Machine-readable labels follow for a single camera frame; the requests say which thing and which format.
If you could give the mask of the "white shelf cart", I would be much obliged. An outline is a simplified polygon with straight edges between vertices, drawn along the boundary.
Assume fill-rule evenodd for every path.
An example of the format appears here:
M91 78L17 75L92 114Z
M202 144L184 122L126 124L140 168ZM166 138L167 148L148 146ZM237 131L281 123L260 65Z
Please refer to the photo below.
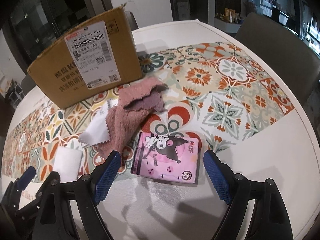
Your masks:
M22 101L24 93L19 83L13 79L9 80L8 87L5 90L5 101L9 103L16 103Z

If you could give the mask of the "pink Kuromi tissue pack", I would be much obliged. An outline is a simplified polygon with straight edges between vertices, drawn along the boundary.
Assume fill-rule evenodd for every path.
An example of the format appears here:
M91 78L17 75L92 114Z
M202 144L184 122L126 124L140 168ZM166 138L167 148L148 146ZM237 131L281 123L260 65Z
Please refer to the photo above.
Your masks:
M131 173L150 179L195 184L200 145L198 138L141 132Z

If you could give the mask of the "grey chair behind table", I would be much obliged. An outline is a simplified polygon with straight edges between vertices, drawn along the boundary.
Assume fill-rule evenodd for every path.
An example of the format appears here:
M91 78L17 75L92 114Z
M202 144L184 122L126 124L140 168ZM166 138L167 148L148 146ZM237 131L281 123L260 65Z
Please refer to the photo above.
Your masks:
M138 24L136 22L136 19L135 19L133 13L130 12L130 11L125 11L125 12L126 12L126 17L127 17L128 22L129 22L131 30L132 31L137 30L138 29Z

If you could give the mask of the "brown cardboard box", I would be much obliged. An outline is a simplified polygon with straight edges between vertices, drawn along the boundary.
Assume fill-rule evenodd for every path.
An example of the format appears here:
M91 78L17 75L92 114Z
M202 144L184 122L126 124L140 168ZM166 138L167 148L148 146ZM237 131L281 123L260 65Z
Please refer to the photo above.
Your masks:
M37 56L27 71L60 109L141 79L124 6L71 29Z

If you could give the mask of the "white zigzag edge cloth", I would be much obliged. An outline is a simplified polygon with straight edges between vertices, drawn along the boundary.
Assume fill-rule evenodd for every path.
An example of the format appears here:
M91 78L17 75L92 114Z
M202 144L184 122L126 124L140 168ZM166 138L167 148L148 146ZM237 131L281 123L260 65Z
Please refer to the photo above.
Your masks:
M115 128L117 105L112 108L101 107L88 127L79 136L79 141L88 146L93 146L111 141Z

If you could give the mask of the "grey chair left back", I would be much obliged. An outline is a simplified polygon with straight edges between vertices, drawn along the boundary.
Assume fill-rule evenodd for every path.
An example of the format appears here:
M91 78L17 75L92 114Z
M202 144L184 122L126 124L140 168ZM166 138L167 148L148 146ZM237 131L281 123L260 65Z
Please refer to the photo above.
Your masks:
M21 88L24 95L27 95L33 88L36 87L35 81L27 74L21 81Z

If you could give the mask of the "grey chair right side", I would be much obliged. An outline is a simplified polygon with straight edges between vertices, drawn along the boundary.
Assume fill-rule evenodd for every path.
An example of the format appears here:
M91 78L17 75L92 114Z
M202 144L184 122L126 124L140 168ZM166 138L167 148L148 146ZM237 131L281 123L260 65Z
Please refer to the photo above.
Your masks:
M258 55L304 105L319 79L319 57L296 35L272 19L250 13L235 39Z

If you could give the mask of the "dusty pink fuzzy cloth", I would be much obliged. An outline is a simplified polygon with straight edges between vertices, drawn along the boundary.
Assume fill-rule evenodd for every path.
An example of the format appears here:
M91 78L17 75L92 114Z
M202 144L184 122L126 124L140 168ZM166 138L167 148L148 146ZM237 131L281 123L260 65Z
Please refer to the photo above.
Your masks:
M156 77L148 77L119 91L118 103L106 117L110 140L97 144L106 159L112 151L123 152L140 124L152 112L165 110L162 92L168 86Z

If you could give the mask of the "white low tv cabinet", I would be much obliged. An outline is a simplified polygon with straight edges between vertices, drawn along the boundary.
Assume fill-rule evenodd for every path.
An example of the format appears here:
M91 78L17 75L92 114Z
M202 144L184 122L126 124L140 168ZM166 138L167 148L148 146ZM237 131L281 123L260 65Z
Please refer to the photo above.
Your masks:
M235 10L225 8L224 13L216 13L214 27L229 35L235 35L243 21L244 19Z

